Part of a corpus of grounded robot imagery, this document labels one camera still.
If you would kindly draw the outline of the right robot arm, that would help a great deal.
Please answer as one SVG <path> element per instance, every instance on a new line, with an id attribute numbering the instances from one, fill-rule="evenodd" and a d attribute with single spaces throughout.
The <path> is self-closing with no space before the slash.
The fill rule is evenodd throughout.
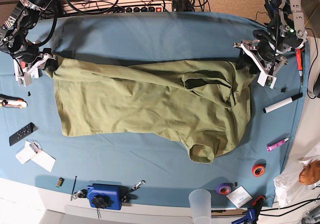
<path id="1" fill-rule="evenodd" d="M 53 22 L 45 40 L 35 43 L 27 39 L 29 30 L 38 23 L 41 14 L 48 8 L 53 9 Z M 50 48 L 44 46 L 52 38 L 59 16 L 58 0 L 20 0 L 0 29 L 0 51 L 13 59 L 16 78 L 26 78 L 34 70 L 54 72 L 58 61 Z"/>

